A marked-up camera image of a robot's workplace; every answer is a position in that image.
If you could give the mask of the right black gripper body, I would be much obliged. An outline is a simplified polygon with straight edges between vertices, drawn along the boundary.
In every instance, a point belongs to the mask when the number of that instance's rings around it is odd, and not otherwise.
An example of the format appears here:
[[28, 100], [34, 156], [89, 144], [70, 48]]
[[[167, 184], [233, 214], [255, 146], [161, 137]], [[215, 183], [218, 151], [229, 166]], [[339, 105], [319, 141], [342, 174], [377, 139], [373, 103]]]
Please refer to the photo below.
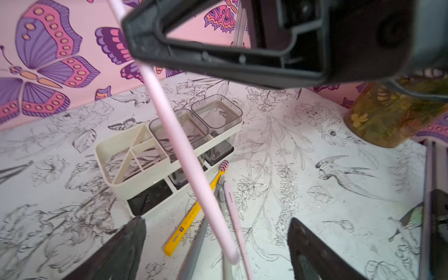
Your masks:
[[241, 63], [272, 88], [382, 81], [448, 99], [446, 1], [245, 1]]

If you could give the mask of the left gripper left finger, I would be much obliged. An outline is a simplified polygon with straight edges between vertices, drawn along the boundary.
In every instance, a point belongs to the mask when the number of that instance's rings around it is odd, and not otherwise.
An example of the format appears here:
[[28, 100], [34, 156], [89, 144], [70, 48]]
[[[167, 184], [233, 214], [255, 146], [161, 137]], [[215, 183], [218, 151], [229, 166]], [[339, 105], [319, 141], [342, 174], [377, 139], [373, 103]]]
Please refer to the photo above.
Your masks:
[[66, 280], [134, 280], [147, 235], [145, 220], [135, 217]]

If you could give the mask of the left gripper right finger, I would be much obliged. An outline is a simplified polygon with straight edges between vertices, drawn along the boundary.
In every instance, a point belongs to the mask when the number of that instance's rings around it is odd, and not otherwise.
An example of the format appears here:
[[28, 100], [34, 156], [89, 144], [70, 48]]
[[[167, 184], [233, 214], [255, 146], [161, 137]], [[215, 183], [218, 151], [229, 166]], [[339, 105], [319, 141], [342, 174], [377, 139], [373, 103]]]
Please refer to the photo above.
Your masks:
[[366, 278], [297, 218], [292, 218], [290, 221], [287, 244], [296, 280], [364, 280]]

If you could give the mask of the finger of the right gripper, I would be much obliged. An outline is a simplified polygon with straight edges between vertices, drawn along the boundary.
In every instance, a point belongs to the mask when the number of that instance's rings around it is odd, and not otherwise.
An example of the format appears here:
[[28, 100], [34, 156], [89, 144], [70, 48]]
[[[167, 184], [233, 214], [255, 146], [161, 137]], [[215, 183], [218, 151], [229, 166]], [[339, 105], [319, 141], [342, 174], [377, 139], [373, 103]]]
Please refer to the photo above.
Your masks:
[[327, 20], [291, 30], [281, 51], [243, 49], [166, 37], [209, 1], [144, 1], [121, 21], [135, 60], [264, 88], [311, 87], [327, 82]]

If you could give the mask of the grey toothbrush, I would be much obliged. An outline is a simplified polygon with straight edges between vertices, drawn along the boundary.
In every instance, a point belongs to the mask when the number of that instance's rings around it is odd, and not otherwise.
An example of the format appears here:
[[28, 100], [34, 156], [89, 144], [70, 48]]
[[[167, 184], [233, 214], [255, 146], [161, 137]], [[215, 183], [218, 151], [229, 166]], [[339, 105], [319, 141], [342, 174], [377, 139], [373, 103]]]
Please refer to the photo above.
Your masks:
[[209, 227], [209, 220], [207, 218], [204, 218], [201, 227], [198, 233], [196, 234], [195, 242], [192, 245], [192, 248], [190, 249], [189, 254], [185, 259], [181, 275], [178, 277], [179, 280], [192, 280], [203, 247], [208, 227]]

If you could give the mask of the white toothbrush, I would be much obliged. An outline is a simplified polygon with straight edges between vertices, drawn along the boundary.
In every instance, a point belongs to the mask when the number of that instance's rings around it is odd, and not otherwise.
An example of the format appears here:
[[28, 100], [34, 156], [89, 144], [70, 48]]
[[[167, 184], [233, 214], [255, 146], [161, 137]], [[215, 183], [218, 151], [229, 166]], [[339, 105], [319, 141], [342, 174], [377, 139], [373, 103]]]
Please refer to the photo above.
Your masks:
[[[219, 201], [220, 210], [221, 210], [224, 218], [226, 218], [225, 195], [224, 195], [224, 191], [222, 189], [220, 189], [218, 191], [218, 201]], [[224, 280], [233, 280], [232, 265], [225, 257], [223, 257], [223, 279]]]

